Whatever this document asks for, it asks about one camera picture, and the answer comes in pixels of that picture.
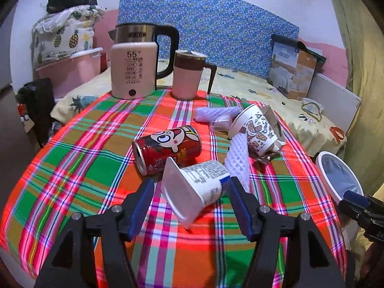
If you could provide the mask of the right hand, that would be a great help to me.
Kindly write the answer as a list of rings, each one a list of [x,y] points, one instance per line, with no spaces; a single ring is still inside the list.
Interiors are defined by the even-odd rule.
[[[383,245],[373,242],[365,253],[363,264],[360,268],[360,277],[364,278],[371,268],[375,267],[383,252]]]

